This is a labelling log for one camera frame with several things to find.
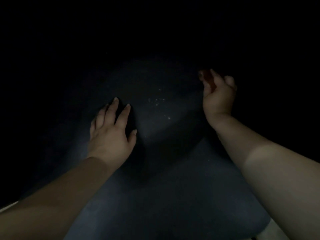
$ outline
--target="forearm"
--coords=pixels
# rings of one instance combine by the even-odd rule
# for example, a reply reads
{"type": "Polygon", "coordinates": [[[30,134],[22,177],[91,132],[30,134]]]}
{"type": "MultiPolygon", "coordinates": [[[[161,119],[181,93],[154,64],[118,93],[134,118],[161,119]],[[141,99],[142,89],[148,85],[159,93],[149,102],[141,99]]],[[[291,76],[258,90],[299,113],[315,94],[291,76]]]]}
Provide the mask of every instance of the forearm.
{"type": "Polygon", "coordinates": [[[221,117],[213,127],[282,229],[292,239],[320,238],[320,164],[267,140],[233,117],[221,117]]]}
{"type": "Polygon", "coordinates": [[[111,176],[104,162],[76,168],[0,214],[1,239],[62,239],[81,209],[111,176]]]}

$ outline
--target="black background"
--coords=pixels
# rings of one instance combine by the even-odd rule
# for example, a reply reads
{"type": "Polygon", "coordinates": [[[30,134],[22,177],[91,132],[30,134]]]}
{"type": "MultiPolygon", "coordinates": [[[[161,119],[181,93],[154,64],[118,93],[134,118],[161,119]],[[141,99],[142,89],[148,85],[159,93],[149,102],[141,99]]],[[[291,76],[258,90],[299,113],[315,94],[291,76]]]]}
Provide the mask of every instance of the black background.
{"type": "Polygon", "coordinates": [[[318,160],[317,3],[292,0],[28,0],[2,19],[0,206],[43,156],[39,136],[87,69],[177,56],[234,76],[234,116],[318,160]]]}

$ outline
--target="open hand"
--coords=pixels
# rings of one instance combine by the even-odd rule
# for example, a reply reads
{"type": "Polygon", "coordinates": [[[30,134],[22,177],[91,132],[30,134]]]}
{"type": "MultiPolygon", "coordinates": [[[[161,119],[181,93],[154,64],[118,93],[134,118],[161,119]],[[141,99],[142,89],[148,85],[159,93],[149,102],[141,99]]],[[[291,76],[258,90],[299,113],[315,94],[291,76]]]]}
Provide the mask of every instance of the open hand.
{"type": "Polygon", "coordinates": [[[137,130],[126,137],[126,125],[131,106],[128,104],[119,115],[116,123],[116,111],[119,100],[102,108],[91,122],[88,157],[95,157],[107,164],[111,170],[117,170],[130,156],[135,144],[137,130]]]}
{"type": "Polygon", "coordinates": [[[217,86],[211,91],[210,84],[204,79],[203,73],[199,72],[199,79],[203,82],[203,110],[207,121],[214,128],[216,123],[225,115],[230,116],[232,105],[236,96],[237,86],[232,76],[222,78],[214,70],[210,70],[214,84],[217,86]]]}

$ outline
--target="person's left arm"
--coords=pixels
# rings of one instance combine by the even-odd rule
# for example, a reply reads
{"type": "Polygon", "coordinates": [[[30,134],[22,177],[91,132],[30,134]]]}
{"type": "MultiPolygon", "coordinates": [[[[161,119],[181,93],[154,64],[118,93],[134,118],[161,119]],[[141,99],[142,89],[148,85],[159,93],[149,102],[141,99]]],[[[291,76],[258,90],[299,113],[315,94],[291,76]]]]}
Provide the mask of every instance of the person's left arm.
{"type": "Polygon", "coordinates": [[[88,157],[76,168],[0,214],[1,239],[63,239],[77,215],[106,180],[126,161],[137,130],[126,137],[130,106],[116,123],[116,98],[92,121],[88,157]]]}

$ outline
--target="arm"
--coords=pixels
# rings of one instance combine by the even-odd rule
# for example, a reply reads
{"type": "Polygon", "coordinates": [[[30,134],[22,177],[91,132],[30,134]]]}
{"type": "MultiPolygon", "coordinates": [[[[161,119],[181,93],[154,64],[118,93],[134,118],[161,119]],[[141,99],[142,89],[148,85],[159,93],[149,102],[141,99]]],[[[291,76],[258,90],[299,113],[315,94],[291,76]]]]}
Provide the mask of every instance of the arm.
{"type": "Polygon", "coordinates": [[[217,88],[204,83],[203,109],[232,161],[270,216],[292,239],[320,239],[320,164],[273,143],[231,113],[237,87],[211,71],[217,88]]]}
{"type": "Polygon", "coordinates": [[[129,157],[136,142],[127,139],[127,106],[115,124],[118,99],[92,121],[88,157],[44,188],[0,214],[1,239],[63,239],[88,200],[129,157]]]}

